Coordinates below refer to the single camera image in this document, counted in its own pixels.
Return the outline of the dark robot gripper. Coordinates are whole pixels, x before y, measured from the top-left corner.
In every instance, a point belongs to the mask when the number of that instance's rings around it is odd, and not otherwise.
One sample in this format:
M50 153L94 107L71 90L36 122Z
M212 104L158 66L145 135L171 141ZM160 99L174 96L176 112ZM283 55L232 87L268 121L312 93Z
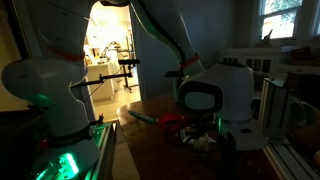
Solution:
M218 132L238 151L258 150L268 145L267 139L252 120L236 122L219 118Z

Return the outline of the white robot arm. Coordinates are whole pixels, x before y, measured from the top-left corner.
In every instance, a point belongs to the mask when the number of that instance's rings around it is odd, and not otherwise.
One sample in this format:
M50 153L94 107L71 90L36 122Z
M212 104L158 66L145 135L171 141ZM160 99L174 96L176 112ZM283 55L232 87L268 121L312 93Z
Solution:
M95 2L131 6L145 31L173 51L179 62L175 99L181 107L215 114L218 133L238 151L266 147L252 120L252 70L235 62L204 69L173 0L41 0L38 27L49 55L10 63L2 71L5 88L36 105L49 122L49 147L32 169L36 180L72 179L100 156L85 106L71 92L87 74L83 45Z

